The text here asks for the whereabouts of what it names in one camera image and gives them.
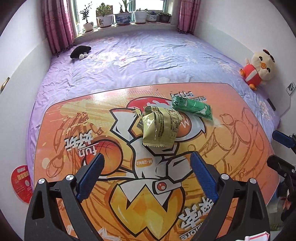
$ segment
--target basketball illustration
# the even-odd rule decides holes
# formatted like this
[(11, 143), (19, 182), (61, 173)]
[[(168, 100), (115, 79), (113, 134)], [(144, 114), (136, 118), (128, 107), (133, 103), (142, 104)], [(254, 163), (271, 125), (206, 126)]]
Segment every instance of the basketball illustration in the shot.
[[(105, 158), (105, 166), (101, 176), (110, 175), (121, 165), (123, 160), (123, 153), (120, 146), (108, 139), (99, 140), (95, 145), (97, 153), (103, 154)], [(93, 155), (86, 155), (86, 163), (89, 164), (94, 158)]]

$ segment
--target bed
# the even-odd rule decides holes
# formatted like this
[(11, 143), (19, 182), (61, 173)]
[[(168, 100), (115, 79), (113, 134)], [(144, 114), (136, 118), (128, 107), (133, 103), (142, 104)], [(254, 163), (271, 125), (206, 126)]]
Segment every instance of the bed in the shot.
[(36, 97), (27, 135), (27, 163), (33, 166), (39, 129), (46, 110), (79, 96), (131, 86), (178, 82), (231, 85), (253, 111), (269, 141), (279, 116), (263, 90), (253, 92), (238, 63), (193, 35), (177, 31), (137, 31), (85, 42), (92, 47), (83, 60), (70, 59), (73, 48), (53, 57)]

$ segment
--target windowsill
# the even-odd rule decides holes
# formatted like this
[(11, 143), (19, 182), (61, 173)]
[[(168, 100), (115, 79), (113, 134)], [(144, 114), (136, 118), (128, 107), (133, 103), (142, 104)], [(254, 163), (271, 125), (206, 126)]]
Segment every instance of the windowsill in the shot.
[(75, 38), (75, 42), (77, 44), (80, 44), (84, 41), (100, 38), (100, 37), (105, 37), (106, 35), (109, 34), (116, 34), (116, 33), (124, 33), (124, 32), (129, 32), (133, 30), (151, 30), (151, 29), (176, 29), (176, 25), (172, 25), (170, 23), (146, 23), (146, 24), (135, 24), (131, 23), (130, 25), (127, 26), (120, 26), (118, 24), (111, 25), (108, 28), (95, 28), (91, 32), (83, 33), (78, 35)]

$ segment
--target potted plant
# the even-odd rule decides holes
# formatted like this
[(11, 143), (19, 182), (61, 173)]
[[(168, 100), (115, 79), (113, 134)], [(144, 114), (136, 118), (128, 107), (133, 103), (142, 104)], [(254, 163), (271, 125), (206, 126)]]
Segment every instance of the potted plant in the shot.
[(157, 14), (154, 11), (151, 11), (147, 14), (146, 21), (149, 23), (155, 23), (157, 20)]
[(134, 11), (133, 15), (135, 17), (135, 24), (145, 24), (147, 13), (147, 9), (141, 10), (141, 8)]
[(169, 23), (170, 21), (170, 14), (169, 13), (164, 13), (164, 12), (160, 12), (159, 14), (159, 22), (161, 23)]
[(122, 5), (120, 4), (120, 12), (118, 14), (115, 14), (115, 20), (118, 25), (129, 25), (131, 22), (131, 12), (128, 11), (128, 5), (132, 2), (133, 0), (122, 0), (125, 12), (122, 10)]
[(97, 9), (96, 9), (96, 15), (100, 16), (97, 17), (97, 22), (99, 24), (100, 28), (107, 28), (112, 25), (113, 22), (113, 14), (108, 14), (111, 11), (110, 5), (105, 5), (102, 3)]
[(92, 2), (90, 2), (85, 9), (81, 10), (79, 13), (82, 14), (82, 19), (86, 20), (86, 24), (83, 25), (86, 32), (92, 31), (94, 28), (94, 22), (89, 23), (87, 18), (89, 17), (89, 10), (91, 9)]

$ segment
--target red plush body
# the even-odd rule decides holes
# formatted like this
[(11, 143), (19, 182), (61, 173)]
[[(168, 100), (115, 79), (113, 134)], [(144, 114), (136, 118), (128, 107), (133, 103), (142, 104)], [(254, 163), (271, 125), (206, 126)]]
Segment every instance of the red plush body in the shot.
[(245, 73), (243, 79), (248, 85), (253, 84), (254, 86), (258, 86), (260, 84), (261, 78), (253, 65), (247, 64), (243, 68), (243, 71)]

